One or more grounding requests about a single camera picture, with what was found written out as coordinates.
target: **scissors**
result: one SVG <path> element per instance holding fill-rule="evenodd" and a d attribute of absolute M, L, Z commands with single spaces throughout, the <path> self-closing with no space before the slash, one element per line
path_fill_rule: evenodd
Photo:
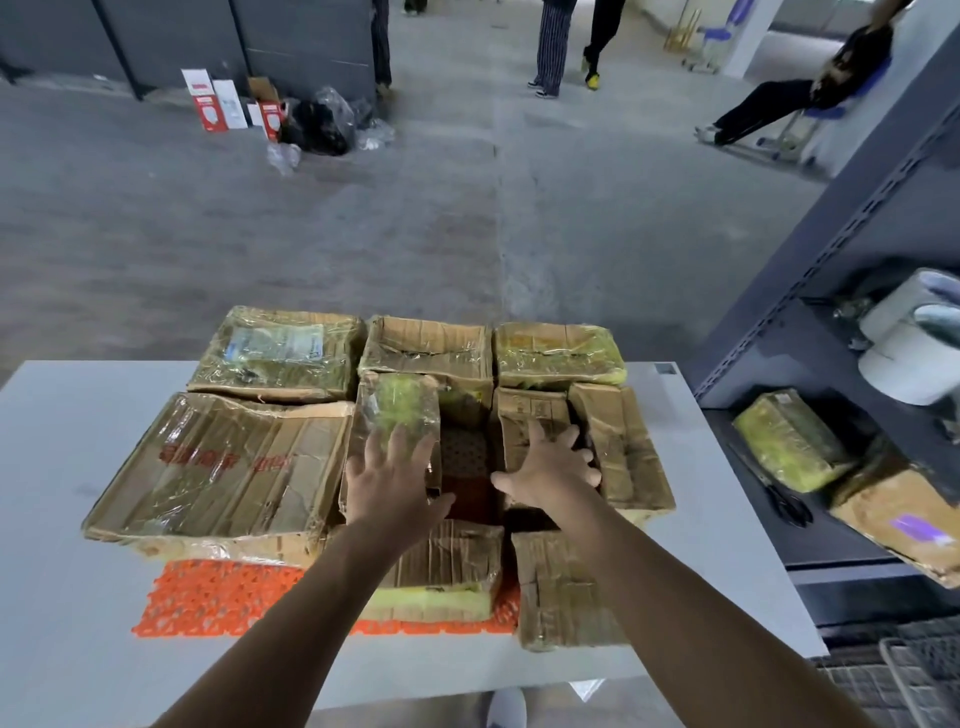
<path fill-rule="evenodd" d="M 792 493 L 785 493 L 778 482 L 738 443 L 728 439 L 727 444 L 730 445 L 733 453 L 740 458 L 740 462 L 747 467 L 747 470 L 763 483 L 767 497 L 782 521 L 786 521 L 797 528 L 807 528 L 813 523 L 813 512 L 807 507 L 806 503 Z"/>

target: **orange plastic mat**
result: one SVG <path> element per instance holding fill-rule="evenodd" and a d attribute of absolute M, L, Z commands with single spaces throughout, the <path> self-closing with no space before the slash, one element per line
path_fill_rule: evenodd
<path fill-rule="evenodd" d="M 300 581 L 303 570 L 231 561 L 172 561 L 154 581 L 147 608 L 132 632 L 137 637 L 239 637 Z M 493 617 L 483 622 L 358 621 L 351 634 L 511 634 L 516 630 L 520 589 L 505 583 Z"/>

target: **white pillar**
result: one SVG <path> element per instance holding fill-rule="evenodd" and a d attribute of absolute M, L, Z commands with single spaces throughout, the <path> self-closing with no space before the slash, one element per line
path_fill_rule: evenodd
<path fill-rule="evenodd" d="M 725 76 L 743 78 L 782 4 L 783 0 L 756 0 L 750 17 L 733 41 L 733 49 L 724 62 L 722 73 Z"/>

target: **striped pants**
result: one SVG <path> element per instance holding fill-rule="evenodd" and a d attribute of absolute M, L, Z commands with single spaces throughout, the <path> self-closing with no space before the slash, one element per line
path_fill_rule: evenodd
<path fill-rule="evenodd" d="M 540 17 L 540 46 L 537 49 L 537 78 L 546 93 L 559 93 L 560 80 L 566 65 L 566 41 L 570 35 L 570 18 L 573 12 L 543 3 Z"/>
<path fill-rule="evenodd" d="M 370 21 L 373 38 L 373 78 L 375 83 L 385 86 L 390 86 L 394 82 L 390 74 L 390 39 L 387 37 L 389 21 L 389 0 L 373 0 L 373 19 Z"/>

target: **hand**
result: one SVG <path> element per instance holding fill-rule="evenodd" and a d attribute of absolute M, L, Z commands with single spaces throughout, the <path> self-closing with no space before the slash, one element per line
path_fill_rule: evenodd
<path fill-rule="evenodd" d="M 436 444 L 437 438 L 427 435 L 408 457 L 406 428 L 397 425 L 385 458 L 381 433 L 375 431 L 364 456 L 347 461 L 347 523 L 367 524 L 378 539 L 395 543 L 399 553 L 426 538 L 456 499 L 452 493 L 432 502 L 426 498 L 424 474 Z"/>
<path fill-rule="evenodd" d="M 596 493 L 600 471 L 588 463 L 589 449 L 574 450 L 580 428 L 569 427 L 556 442 L 547 440 L 543 426 L 530 420 L 530 449 L 516 473 L 494 473 L 493 486 L 524 505 L 546 511 L 554 519 L 555 511 L 568 501 L 567 496 Z"/>

